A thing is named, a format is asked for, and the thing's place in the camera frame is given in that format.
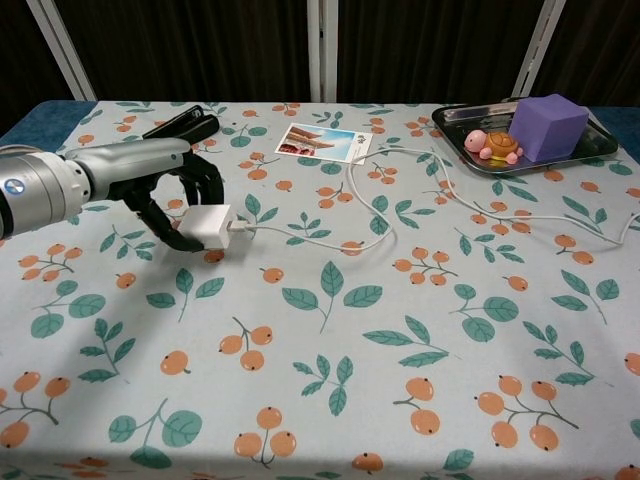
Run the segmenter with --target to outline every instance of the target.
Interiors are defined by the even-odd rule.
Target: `pink toy turtle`
[[[464,141],[464,146],[472,153],[477,153],[482,160],[500,160],[513,165],[523,154],[518,141],[506,132],[485,133],[473,130]]]

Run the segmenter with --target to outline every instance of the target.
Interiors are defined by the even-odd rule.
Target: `turtle shell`
[[[487,134],[485,142],[487,147],[491,148],[493,158],[505,158],[511,152],[518,149],[518,142],[515,138],[506,132],[490,132]]]

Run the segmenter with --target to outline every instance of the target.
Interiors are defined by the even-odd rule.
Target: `purple foam cube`
[[[554,93],[518,102],[509,135],[532,162],[567,158],[587,126],[587,110]]]

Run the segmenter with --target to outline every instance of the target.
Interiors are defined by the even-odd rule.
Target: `tablecloth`
[[[60,152],[133,141],[192,104],[100,102]],[[194,150],[243,218],[287,229],[180,253],[121,203],[2,242],[3,478],[635,478],[638,223],[624,151],[480,177],[439,105],[204,103]],[[358,167],[274,153],[291,121],[374,133]],[[182,188],[155,193],[179,221]],[[358,255],[311,245],[371,242]]]

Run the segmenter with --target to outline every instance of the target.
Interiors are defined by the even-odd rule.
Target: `metal tray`
[[[517,105],[517,101],[507,101],[492,105],[443,107],[434,111],[432,118],[461,159],[474,170],[483,173],[520,172],[556,163],[608,157],[618,151],[618,141],[591,119],[568,158],[534,163],[526,158],[525,152],[525,156],[520,157],[516,164],[509,165],[495,160],[482,160],[477,153],[471,153],[464,148],[464,141],[472,130],[508,131]]]

